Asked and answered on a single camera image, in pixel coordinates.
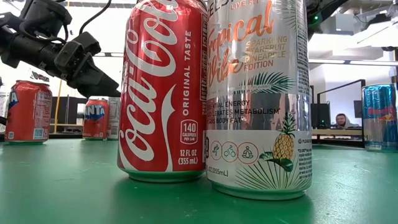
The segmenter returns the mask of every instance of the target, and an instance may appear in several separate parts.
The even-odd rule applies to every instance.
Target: celsius can
[[[47,141],[51,106],[49,85],[18,80],[9,95],[6,141],[25,144]]]
[[[118,166],[132,179],[204,173],[207,12],[199,0],[139,1],[127,22]]]
[[[88,100],[83,122],[83,138],[106,139],[109,106],[106,100]]]
[[[208,3],[206,174],[237,197],[285,200],[312,183],[305,2]]]
[[[120,118],[120,97],[109,97],[109,120],[107,140],[118,140],[119,118]]]
[[[362,88],[365,149],[398,152],[396,98],[393,84]]]

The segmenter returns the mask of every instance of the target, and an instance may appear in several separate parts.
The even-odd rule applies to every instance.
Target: coca-cola logo
[[[154,3],[162,4],[165,6],[167,11],[157,9],[154,6]],[[142,72],[155,77],[167,77],[174,73],[176,69],[175,59],[164,44],[175,45],[177,43],[177,37],[173,30],[164,22],[174,22],[178,19],[178,15],[174,11],[177,7],[178,4],[176,1],[146,0],[138,3],[135,10],[141,10],[152,16],[143,20],[145,30],[139,31],[140,36],[136,32],[138,30],[134,30],[132,28],[132,19],[127,22],[125,53],[128,60],[125,60],[124,62],[123,82],[125,82],[125,84],[123,87],[123,94],[128,93],[130,100],[127,102],[131,102],[131,104],[128,104],[126,106],[127,111],[122,111],[122,113],[127,114],[132,128],[126,129],[125,131],[121,129],[119,131],[119,140],[126,141],[129,149],[134,153],[134,155],[143,161],[151,161],[154,158],[154,151],[143,135],[153,134],[156,130],[156,123],[151,114],[157,111],[157,105],[155,104],[154,99],[160,96],[157,96],[156,89],[148,82],[148,80],[145,79],[143,75],[137,75],[137,71],[134,71],[134,69],[139,69]],[[158,30],[166,30],[167,33],[160,33]],[[156,41],[139,41],[139,37],[145,37],[145,35],[142,34],[143,32],[147,32]],[[169,120],[170,115],[174,112],[171,104],[174,87],[175,85],[172,86],[164,96],[160,112],[165,145],[169,155],[169,163],[166,171],[172,170],[170,147],[167,137],[167,121]],[[145,114],[145,121],[141,121],[134,116],[136,111],[140,111]],[[143,143],[145,148],[142,149],[134,143],[137,138]]]

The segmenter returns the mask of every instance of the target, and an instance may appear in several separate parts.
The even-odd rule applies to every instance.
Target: green table
[[[397,223],[398,154],[315,147],[313,184],[284,202],[235,198],[205,177],[147,184],[116,167],[116,141],[0,145],[0,223]]]

